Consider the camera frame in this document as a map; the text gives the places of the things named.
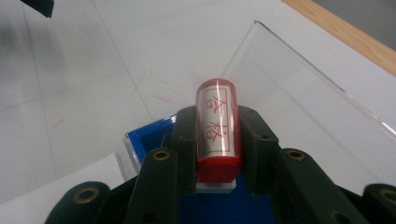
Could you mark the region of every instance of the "black object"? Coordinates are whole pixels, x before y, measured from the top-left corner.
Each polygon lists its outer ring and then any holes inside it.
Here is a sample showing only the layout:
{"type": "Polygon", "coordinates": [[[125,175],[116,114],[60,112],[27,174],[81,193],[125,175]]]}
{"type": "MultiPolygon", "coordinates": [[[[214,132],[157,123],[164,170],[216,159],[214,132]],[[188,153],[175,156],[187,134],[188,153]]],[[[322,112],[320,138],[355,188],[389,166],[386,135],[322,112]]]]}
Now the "black object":
{"type": "MultiPolygon", "coordinates": [[[[362,197],[339,188],[307,153],[280,149],[275,134],[255,110],[239,106],[239,116],[246,187],[252,195],[271,195],[276,223],[396,223],[395,187],[370,185],[362,197]]],[[[190,106],[177,113],[172,135],[164,137],[162,148],[147,154],[138,177],[104,190],[85,206],[73,204],[72,199],[90,198],[81,188],[98,183],[74,187],[46,223],[178,223],[179,196],[196,191],[194,133],[195,107],[190,106]]]]}
{"type": "Polygon", "coordinates": [[[53,0],[21,0],[24,4],[43,14],[43,16],[50,18],[54,2],[53,0]]]}

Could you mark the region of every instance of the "red cylinder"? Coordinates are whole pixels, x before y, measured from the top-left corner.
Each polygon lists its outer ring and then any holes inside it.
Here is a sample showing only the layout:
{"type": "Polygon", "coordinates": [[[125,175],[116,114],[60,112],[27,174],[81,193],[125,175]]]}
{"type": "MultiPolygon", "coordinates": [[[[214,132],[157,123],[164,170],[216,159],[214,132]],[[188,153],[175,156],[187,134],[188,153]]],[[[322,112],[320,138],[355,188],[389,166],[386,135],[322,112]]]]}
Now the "red cylinder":
{"type": "Polygon", "coordinates": [[[203,183],[230,183],[242,166],[236,89],[214,78],[196,94],[197,177],[203,183]]]}

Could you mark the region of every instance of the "clear acrylic panel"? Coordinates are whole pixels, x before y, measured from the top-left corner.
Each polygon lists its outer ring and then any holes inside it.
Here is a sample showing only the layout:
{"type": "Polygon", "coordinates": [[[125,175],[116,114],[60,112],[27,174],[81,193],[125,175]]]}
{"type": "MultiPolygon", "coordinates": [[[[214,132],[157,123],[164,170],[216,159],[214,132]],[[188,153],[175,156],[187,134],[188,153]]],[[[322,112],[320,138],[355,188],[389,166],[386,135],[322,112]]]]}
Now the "clear acrylic panel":
{"type": "Polygon", "coordinates": [[[222,77],[257,110],[281,147],[310,154],[332,179],[362,194],[396,186],[396,133],[262,23],[255,21],[222,77]]]}

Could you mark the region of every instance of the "white surface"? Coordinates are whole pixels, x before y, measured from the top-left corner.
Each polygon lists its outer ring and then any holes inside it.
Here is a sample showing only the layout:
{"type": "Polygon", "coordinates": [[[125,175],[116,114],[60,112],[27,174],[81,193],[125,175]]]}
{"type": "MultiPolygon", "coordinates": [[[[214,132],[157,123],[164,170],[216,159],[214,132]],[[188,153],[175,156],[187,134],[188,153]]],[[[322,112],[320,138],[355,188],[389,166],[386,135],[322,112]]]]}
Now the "white surface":
{"type": "Polygon", "coordinates": [[[193,105],[197,88],[220,76],[254,20],[396,126],[396,78],[277,0],[55,0],[52,19],[3,0],[0,203],[193,105]]]}
{"type": "Polygon", "coordinates": [[[111,189],[122,184],[124,179],[116,156],[109,155],[73,174],[0,204],[0,223],[44,223],[50,211],[68,190],[87,181],[102,182],[111,189]]]}

